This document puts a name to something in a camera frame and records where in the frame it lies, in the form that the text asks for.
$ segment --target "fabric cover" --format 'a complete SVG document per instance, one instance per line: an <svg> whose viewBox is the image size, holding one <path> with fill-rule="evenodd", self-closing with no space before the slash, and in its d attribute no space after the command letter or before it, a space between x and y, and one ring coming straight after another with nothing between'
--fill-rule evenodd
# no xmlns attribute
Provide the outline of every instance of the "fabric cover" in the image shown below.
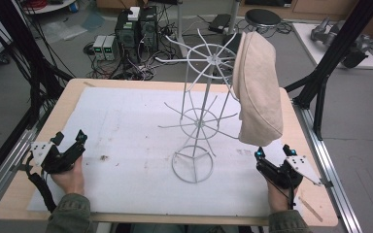
<svg viewBox="0 0 373 233"><path fill-rule="evenodd" d="M275 49L257 32L243 33L233 71L233 90L240 100L239 140L268 146L283 135Z"/></svg>

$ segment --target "black stool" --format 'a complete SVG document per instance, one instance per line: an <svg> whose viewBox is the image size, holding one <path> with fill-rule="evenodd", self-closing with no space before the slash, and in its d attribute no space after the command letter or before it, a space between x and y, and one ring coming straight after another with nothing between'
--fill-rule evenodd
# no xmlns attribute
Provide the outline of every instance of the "black stool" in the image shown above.
<svg viewBox="0 0 373 233"><path fill-rule="evenodd" d="M245 13L245 21L255 28L255 31L258 31L260 28L273 28L276 27L280 22L281 18L268 10L264 9L252 9ZM231 38L233 34L227 35L223 39L223 44L225 45ZM234 39L228 44L227 48L233 52L238 51L239 43L241 41L241 34L237 33Z"/></svg>

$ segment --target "black box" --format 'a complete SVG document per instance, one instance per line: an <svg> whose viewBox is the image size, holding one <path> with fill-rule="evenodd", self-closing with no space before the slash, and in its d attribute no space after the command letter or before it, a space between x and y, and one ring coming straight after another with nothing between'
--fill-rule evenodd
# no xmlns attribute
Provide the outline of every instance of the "black box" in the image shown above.
<svg viewBox="0 0 373 233"><path fill-rule="evenodd" d="M158 22L156 6L141 9L139 18L144 50L158 51Z"/></svg>
<svg viewBox="0 0 373 233"><path fill-rule="evenodd" d="M118 16L115 35L123 63L128 63L128 59L132 63L139 63L141 55L138 54L138 52L141 53L141 50L139 50L141 40L139 21L128 20L128 12L122 11Z"/></svg>
<svg viewBox="0 0 373 233"><path fill-rule="evenodd" d="M223 33L223 29L226 26L228 26L230 19L231 15L228 14L217 15L215 19L211 22L208 30Z"/></svg>

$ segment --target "person's right hand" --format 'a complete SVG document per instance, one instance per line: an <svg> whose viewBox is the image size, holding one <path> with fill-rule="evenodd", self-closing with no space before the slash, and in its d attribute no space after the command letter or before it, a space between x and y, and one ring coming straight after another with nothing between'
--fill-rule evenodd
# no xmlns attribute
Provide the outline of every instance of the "person's right hand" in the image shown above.
<svg viewBox="0 0 373 233"><path fill-rule="evenodd" d="M51 174L53 181L63 189L65 194L77 193L84 195L84 175L83 175L83 157L80 156L77 161L75 161L74 168L60 173Z"/></svg>
<svg viewBox="0 0 373 233"><path fill-rule="evenodd" d="M268 185L268 202L269 208L271 209L271 214L287 211L288 210L288 198L289 189L281 189L281 191L286 195L284 195L280 190L277 189L271 182L266 181Z"/></svg>

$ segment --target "wooden table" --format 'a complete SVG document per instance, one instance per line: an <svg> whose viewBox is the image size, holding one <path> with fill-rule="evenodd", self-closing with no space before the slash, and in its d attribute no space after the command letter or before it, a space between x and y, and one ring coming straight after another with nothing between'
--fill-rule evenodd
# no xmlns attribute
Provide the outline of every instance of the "wooden table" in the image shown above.
<svg viewBox="0 0 373 233"><path fill-rule="evenodd" d="M160 82L131 82L75 79L68 83L62 96L54 107L50 117L44 125L37 141L48 141L65 126L69 115L81 96L84 88L119 87L134 89L163 89L183 90L183 83ZM197 88L205 90L205 84L198 84ZM211 91L226 92L225 85L213 84ZM281 88L281 103L284 116L284 135L282 142L297 150L298 154L306 155L319 174L314 157L309 149L301 126L289 101L288 95ZM49 212L31 212L26 208L33 195L35 186L27 179L23 171L18 171L5 195L0 201L0 219L17 220L46 220ZM338 219L323 186L315 186L305 181L298 189L299 203L302 205L306 222L311 226L334 226ZM194 224L235 224L235 225L267 225L267 216L155 216L129 214L99 214L92 213L94 221L105 222L156 222L156 223L194 223Z"/></svg>

